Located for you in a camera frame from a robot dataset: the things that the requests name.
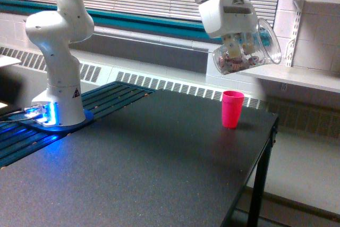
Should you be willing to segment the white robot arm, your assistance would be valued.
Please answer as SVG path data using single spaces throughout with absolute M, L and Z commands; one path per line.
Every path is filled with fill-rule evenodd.
M 231 58 L 255 52 L 260 18 L 250 0 L 194 0 L 210 38 L 221 38 Z M 83 0 L 56 0 L 57 9 L 27 18 L 25 31 L 42 52 L 47 88 L 32 100 L 39 106 L 35 121 L 43 127 L 69 127 L 86 120 L 80 87 L 79 60 L 69 45 L 90 38 L 94 21 Z

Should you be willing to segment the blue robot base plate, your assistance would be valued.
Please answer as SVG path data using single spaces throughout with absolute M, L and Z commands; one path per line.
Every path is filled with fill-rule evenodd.
M 37 131 L 44 131 L 47 133 L 70 133 L 70 132 L 77 131 L 89 125 L 94 120 L 94 115 L 90 111 L 84 110 L 84 114 L 85 114 L 86 119 L 83 122 L 75 124 L 75 125 L 69 125 L 69 126 L 62 125 L 62 126 L 46 127 L 46 126 L 39 124 L 35 120 L 19 121 L 19 123 L 24 125 L 26 128 L 34 129 Z

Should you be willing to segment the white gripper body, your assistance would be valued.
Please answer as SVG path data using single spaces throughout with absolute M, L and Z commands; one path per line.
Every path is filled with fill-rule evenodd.
M 250 0 L 195 0 L 202 24 L 210 38 L 252 33 L 258 17 Z

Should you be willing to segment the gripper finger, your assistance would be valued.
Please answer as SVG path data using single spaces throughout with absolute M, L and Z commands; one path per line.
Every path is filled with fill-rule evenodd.
M 239 58 L 241 56 L 240 46 L 238 41 L 235 39 L 234 34 L 224 35 L 223 42 L 230 58 Z
M 244 54 L 253 54 L 256 51 L 253 32 L 241 33 L 241 41 Z

